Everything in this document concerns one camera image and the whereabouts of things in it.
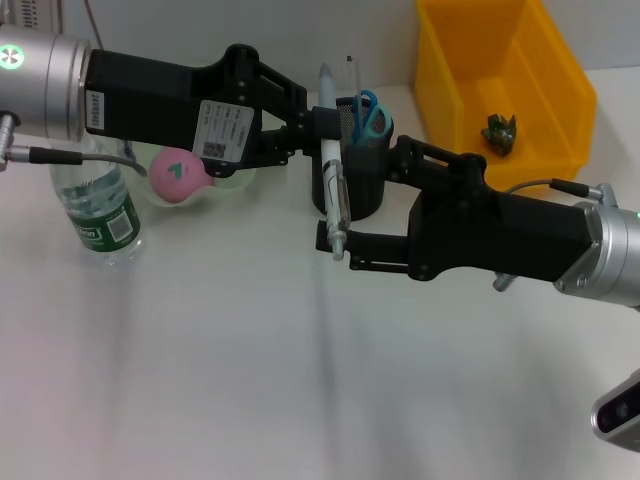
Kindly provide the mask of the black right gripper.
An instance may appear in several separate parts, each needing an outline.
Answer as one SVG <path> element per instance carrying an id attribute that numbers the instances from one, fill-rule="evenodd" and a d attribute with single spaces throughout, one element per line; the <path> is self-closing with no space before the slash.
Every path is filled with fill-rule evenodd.
<path id="1" fill-rule="evenodd" d="M 356 177 L 420 190 L 407 236 L 347 232 L 351 270 L 428 281 L 472 267 L 554 282 L 594 242 L 581 208 L 491 188 L 477 154 L 401 135 L 392 148 L 348 145 L 343 164 Z"/>

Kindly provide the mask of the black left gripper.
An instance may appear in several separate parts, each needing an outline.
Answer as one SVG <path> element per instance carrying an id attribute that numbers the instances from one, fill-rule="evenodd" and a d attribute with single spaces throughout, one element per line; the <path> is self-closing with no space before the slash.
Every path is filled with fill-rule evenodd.
<path id="1" fill-rule="evenodd" d="M 85 75 L 86 131 L 193 152 L 204 101 L 250 106 L 251 128 L 244 128 L 241 159 L 232 173 L 286 166 L 298 150 L 318 150 L 321 139 L 340 140 L 336 109 L 307 108 L 307 90 L 264 64 L 257 50 L 243 44 L 227 48 L 205 67 L 188 67 L 106 50 L 90 53 Z M 262 131 L 262 112 L 285 123 Z"/>

